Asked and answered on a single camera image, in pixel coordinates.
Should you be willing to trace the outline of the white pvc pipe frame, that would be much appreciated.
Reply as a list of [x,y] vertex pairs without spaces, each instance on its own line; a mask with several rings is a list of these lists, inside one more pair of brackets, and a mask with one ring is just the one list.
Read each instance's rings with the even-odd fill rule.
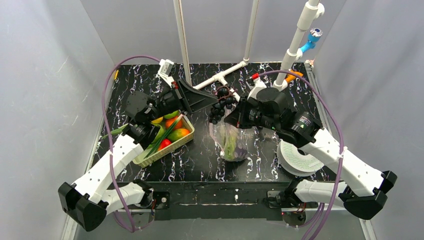
[[188,82],[192,82],[190,64],[234,64],[200,82],[196,89],[223,83],[227,75],[250,63],[259,5],[258,0],[173,1]]

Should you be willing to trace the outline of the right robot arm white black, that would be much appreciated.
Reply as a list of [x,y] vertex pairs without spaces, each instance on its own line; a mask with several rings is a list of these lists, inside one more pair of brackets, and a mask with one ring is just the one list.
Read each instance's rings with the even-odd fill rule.
[[315,157],[339,175],[333,183],[294,180],[284,192],[285,199],[292,203],[335,204],[360,219],[370,220],[383,209],[387,193],[398,179],[393,171],[380,171],[363,162],[311,114],[297,111],[286,95],[274,88],[264,88],[253,98],[241,97],[224,121],[239,129],[273,130],[297,153]]

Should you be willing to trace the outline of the green apple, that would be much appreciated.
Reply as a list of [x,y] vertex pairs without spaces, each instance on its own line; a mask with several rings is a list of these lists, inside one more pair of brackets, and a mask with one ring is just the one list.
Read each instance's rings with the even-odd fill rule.
[[166,120],[169,120],[169,119],[177,117],[179,114],[180,114],[180,112],[178,110],[176,110],[174,112],[171,112],[169,114],[164,115],[163,118],[166,119]]

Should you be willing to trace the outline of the green bitter gourd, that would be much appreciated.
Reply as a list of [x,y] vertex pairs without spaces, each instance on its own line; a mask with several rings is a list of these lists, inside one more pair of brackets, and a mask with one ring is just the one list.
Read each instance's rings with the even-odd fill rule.
[[152,150],[153,147],[155,146],[155,144],[160,140],[162,135],[165,133],[165,129],[161,124],[154,124],[154,126],[159,127],[159,130],[158,130],[153,142],[147,147],[147,149],[145,149],[146,152],[149,152],[150,150]]

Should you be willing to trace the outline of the cream woven basket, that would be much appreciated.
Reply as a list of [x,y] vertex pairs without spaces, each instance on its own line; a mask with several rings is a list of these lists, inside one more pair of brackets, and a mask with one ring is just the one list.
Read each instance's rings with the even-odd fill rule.
[[[177,118],[174,117],[172,119],[167,119],[166,121],[163,121],[161,123],[161,125],[164,127],[165,131],[166,129],[168,129],[168,127],[171,126],[171,123],[173,123],[173,121]],[[145,156],[150,152],[144,151],[143,153],[141,153],[140,155],[138,155],[137,157],[135,157],[132,162],[136,165],[141,166],[142,168],[148,167],[150,166],[152,163],[154,163],[155,161],[163,158],[164,156],[166,156],[167,154],[172,153],[173,151],[175,151],[176,149],[182,147],[183,145],[187,144],[189,141],[192,141],[194,139],[194,131],[195,128],[192,125],[192,123],[188,120],[188,118],[186,116],[184,116],[180,122],[175,126],[175,129],[179,129],[179,128],[184,128],[184,129],[188,129],[190,130],[190,133],[186,136],[184,136],[183,138],[172,142],[171,145],[167,146],[166,148],[163,148],[160,151],[156,151],[155,153],[153,153],[152,155],[150,155],[149,157],[145,158]]]

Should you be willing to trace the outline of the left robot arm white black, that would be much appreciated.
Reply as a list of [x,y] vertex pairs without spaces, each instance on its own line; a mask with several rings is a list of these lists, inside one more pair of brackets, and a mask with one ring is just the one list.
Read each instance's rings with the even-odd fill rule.
[[157,98],[134,91],[124,101],[128,124],[122,134],[109,141],[109,150],[83,176],[58,189],[63,211],[87,232],[96,229],[107,215],[129,205],[152,207],[154,189],[143,180],[119,187],[116,178],[126,166],[153,143],[159,127],[152,121],[180,111],[192,114],[212,106],[218,99],[190,86],[173,81]]

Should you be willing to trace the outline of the blue clamp fitting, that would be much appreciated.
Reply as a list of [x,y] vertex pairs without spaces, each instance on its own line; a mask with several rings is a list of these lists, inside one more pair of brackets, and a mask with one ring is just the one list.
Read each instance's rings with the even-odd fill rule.
[[314,49],[322,35],[323,31],[320,28],[311,28],[309,35],[307,36],[307,42],[300,48],[301,52],[305,53],[311,49]]

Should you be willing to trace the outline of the orange green mango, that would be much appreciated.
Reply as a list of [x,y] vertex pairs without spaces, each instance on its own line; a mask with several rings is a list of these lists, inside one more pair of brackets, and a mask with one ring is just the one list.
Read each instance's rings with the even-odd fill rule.
[[186,128],[174,129],[171,133],[169,133],[169,135],[167,136],[167,139],[173,143],[187,136],[189,133],[190,133],[190,130]]

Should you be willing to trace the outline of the orange clamp fitting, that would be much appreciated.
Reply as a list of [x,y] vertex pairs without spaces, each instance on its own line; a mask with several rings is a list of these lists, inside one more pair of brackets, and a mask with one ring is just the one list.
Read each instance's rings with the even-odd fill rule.
[[[297,76],[301,76],[301,77],[303,77],[303,76],[304,76],[304,74],[303,74],[303,73],[301,73],[301,72],[299,72],[299,71],[294,71],[294,70],[292,70],[292,69],[290,69],[289,71],[290,71],[291,73],[293,73],[293,74],[297,75]],[[284,80],[285,80],[287,83],[290,83],[290,82],[294,81],[296,78],[297,78],[297,77],[296,77],[296,76],[294,76],[294,75],[292,75],[292,74],[287,74],[287,76],[286,76],[286,78],[285,78]]]

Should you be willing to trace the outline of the red tomato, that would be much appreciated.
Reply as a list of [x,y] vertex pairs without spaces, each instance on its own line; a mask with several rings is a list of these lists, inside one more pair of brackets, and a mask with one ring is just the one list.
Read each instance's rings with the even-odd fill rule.
[[160,143],[160,145],[159,145],[159,147],[158,147],[158,151],[161,151],[162,149],[164,149],[164,148],[166,148],[166,147],[168,147],[169,145],[171,145],[172,144],[172,142],[169,140],[169,139],[167,139],[167,138],[165,138],[161,143]]

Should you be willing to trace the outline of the green onion with white root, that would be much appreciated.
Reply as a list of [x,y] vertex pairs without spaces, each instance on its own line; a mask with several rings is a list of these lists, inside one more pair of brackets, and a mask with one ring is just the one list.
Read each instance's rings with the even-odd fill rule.
[[161,136],[160,140],[155,144],[155,146],[150,150],[150,152],[144,157],[148,158],[150,155],[158,151],[158,147],[160,146],[160,143],[171,133],[171,131],[175,128],[175,126],[181,121],[181,119],[184,117],[184,114],[180,114],[172,123],[172,125],[166,129],[165,133]]

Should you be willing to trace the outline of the yellow lemon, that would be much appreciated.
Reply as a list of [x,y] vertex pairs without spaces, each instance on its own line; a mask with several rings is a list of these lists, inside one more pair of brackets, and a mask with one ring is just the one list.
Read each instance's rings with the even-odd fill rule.
[[151,123],[155,124],[155,125],[159,125],[163,122],[163,120],[164,120],[164,117],[162,116],[162,117],[159,117],[157,119],[152,120]]

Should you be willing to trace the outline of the clear zip top bag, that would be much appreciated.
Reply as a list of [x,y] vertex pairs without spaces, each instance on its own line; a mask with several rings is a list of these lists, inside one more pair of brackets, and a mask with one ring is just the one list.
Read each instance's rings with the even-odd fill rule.
[[218,156],[227,162],[241,162],[248,158],[248,145],[242,141],[242,130],[224,122],[209,124],[209,134],[218,147]]

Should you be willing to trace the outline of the white jointed pipe stand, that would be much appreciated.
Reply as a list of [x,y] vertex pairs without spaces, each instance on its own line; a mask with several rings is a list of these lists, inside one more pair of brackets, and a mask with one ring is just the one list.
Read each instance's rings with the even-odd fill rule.
[[293,63],[303,56],[300,48],[307,42],[313,21],[325,13],[325,7],[319,0],[308,0],[300,14],[297,29],[289,48],[282,59],[280,69],[287,71]]

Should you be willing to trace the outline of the black grapes bunch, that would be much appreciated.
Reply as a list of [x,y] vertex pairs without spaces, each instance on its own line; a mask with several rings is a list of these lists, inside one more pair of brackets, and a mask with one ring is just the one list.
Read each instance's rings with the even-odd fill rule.
[[215,95],[217,103],[212,105],[208,115],[208,122],[216,125],[226,115],[226,110],[232,110],[233,106],[238,102],[233,92],[228,86],[220,86],[217,88]]

